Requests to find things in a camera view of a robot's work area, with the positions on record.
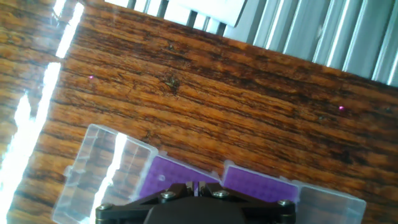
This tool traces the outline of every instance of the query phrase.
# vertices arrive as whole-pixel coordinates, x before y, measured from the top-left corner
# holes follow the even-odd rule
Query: metal screw head
[[[173,197],[175,197],[175,193],[174,192],[163,192],[163,193],[160,193],[160,195],[163,198],[173,198]]]
[[[112,206],[113,206],[113,204],[111,204],[111,203],[104,203],[104,204],[98,206],[98,209],[99,210],[106,210],[106,209],[111,208]]]
[[[219,191],[213,193],[213,196],[218,197],[218,198],[225,198],[228,195],[229,195],[229,192],[226,190],[219,190]]]
[[[285,199],[285,200],[279,200],[278,204],[281,206],[287,206],[287,205],[293,204],[293,202],[291,200]]]

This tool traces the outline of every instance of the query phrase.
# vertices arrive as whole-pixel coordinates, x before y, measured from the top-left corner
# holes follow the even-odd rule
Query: wooden surface
[[[60,42],[71,34],[76,1],[56,18],[55,1],[0,0],[0,181],[21,181],[8,194],[9,223],[52,222],[63,171],[91,123],[219,174],[230,159],[346,192],[367,202],[363,223],[398,222],[398,89],[81,3],[68,48]],[[55,56],[61,46],[64,59]],[[60,63],[59,74],[48,72],[50,63]]]

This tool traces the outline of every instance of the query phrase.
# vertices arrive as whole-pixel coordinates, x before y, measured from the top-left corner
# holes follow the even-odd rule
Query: purple tray
[[[299,200],[299,188],[265,174],[256,173],[238,166],[225,167],[223,186],[265,202],[288,199]]]
[[[204,171],[167,157],[156,156],[152,161],[152,165],[139,192],[139,197],[143,198],[167,189],[172,184],[186,183],[188,181],[220,182],[219,178],[212,177]]]

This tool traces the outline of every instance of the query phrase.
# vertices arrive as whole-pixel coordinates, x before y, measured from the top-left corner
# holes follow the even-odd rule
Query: black mechanical device
[[[289,200],[267,203],[219,183],[172,184],[127,205],[102,204],[96,224],[294,224],[295,204]]]

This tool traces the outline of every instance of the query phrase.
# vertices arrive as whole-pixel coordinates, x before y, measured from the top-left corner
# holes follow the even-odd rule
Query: transparent plastic case
[[[222,184],[266,202],[296,202],[296,224],[360,224],[366,208],[364,200],[352,195],[284,177],[278,179],[231,161],[224,164]]]
[[[53,213],[57,223],[95,223],[95,208],[125,205],[139,197],[158,150],[106,126],[91,124],[75,163],[65,170]]]

